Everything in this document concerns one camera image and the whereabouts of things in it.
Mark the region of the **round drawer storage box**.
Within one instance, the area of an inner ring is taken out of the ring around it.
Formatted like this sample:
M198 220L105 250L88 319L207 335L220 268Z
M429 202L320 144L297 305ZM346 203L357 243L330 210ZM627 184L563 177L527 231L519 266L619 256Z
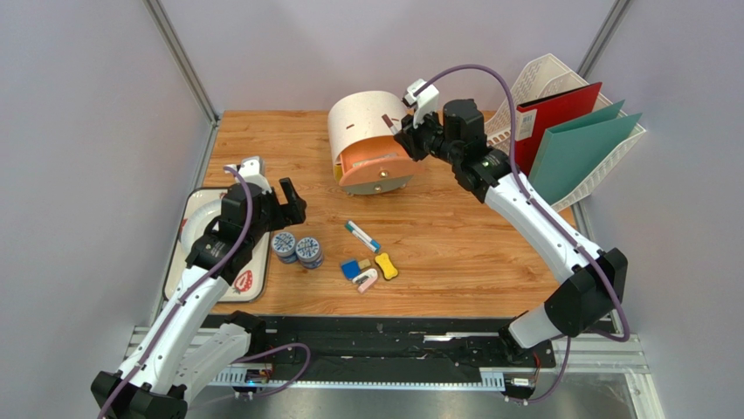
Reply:
M393 93L366 91L343 97L328 113L334 179L351 196L401 189L424 172L424 165L413 161L394 140L382 120L385 113L398 129L407 109ZM376 156L379 160L352 168L352 163Z

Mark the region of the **blue patterned tape roll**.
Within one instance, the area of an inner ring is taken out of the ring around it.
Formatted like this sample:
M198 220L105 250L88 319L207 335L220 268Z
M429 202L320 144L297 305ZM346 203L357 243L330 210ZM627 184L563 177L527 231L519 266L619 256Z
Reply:
M300 264L306 269L317 269L324 261L320 242L315 237L301 238L295 247L295 254Z
M296 245L297 239L295 235L288 231L276 233L271 241L273 253L284 264L293 264L298 261Z

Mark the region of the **white brown marker pen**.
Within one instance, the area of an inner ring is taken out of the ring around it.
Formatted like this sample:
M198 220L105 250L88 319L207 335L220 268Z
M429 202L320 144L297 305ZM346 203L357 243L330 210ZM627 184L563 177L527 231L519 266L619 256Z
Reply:
M382 120L393 135L398 133L396 125L386 113L382 115Z

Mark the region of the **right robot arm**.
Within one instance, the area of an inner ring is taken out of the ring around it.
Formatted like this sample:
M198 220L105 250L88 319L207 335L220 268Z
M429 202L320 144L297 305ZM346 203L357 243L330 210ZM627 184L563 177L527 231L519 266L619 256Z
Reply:
M547 300L499 330L506 350L522 354L545 340L576 337L621 302L627 257L581 235L513 172L508 155L488 146L473 100L452 100L442 114L420 121L406 115L394 138L414 161L432 156L449 163L458 184L503 216L554 275L558 287Z

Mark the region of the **red file folder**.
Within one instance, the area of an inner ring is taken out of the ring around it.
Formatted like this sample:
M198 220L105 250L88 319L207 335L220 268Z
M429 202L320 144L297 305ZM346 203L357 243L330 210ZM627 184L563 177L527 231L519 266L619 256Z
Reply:
M530 173L548 128L592 112L602 85L602 82L596 82L516 107L514 159L521 172Z

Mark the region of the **teal file folder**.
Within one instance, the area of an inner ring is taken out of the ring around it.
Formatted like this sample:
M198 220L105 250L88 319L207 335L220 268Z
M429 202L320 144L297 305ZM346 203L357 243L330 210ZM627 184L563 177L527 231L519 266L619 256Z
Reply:
M629 138L642 114L623 116L623 104L614 103L546 130L528 180L553 209L565 208L565 199Z

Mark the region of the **yellow bone-shaped eraser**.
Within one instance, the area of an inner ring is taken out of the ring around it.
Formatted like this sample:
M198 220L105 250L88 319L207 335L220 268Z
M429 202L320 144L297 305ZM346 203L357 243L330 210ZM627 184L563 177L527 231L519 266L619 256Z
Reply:
M375 255L374 260L377 266L382 271L382 275L385 280L390 281L398 277L399 270L395 267L392 259L387 252L381 252Z

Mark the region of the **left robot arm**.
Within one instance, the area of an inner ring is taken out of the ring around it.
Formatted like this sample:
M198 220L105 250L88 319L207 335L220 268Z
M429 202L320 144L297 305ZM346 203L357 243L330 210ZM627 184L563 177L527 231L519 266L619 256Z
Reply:
M94 378L100 418L183 418L218 373L264 343L265 322L236 311L206 343L187 351L260 240L306 221L307 202L292 181L282 178L279 184L285 203L273 188L243 177L227 189L218 214L190 246L181 280L145 338L115 372Z

